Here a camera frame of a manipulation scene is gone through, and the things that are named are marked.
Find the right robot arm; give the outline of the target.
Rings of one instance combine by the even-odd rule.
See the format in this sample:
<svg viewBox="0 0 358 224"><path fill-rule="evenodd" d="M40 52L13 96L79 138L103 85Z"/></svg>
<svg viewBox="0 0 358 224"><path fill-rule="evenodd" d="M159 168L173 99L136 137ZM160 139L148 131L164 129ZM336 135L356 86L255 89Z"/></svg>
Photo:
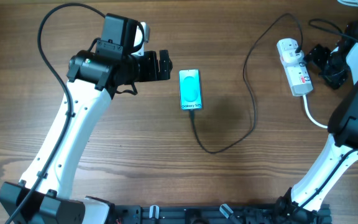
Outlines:
<svg viewBox="0 0 358 224"><path fill-rule="evenodd" d="M323 200L343 173L358 161L358 20L348 23L345 30L335 27L331 33L341 37L334 50L316 45L304 54L301 44L293 39L277 43L293 95L306 98L308 92L299 92L298 88L311 83L306 69L310 62L320 69L319 75L331 88L339 88L348 77L352 77L353 87L325 126L329 135L317 160L297 184L277 199L271 223L328 223Z"/></svg>

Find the smartphone with teal screen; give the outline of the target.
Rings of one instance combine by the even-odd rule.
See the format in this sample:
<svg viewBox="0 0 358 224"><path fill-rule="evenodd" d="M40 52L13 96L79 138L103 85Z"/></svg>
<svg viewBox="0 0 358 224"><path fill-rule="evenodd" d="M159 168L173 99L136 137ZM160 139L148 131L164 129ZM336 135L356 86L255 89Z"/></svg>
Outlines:
<svg viewBox="0 0 358 224"><path fill-rule="evenodd" d="M180 108L199 110L203 107L200 72L197 69L180 70Z"/></svg>

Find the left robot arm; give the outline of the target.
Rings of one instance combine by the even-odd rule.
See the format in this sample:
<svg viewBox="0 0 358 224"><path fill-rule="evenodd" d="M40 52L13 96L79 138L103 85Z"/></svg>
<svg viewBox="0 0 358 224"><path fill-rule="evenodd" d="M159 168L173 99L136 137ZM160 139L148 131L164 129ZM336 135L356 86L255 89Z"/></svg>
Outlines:
<svg viewBox="0 0 358 224"><path fill-rule="evenodd" d="M0 203L9 223L113 223L115 206L96 197L73 200L76 170L91 133L112 99L125 86L168 80L167 50L146 51L144 22L107 14L101 37L69 63L60 109L42 147L18 183L3 183Z"/></svg>

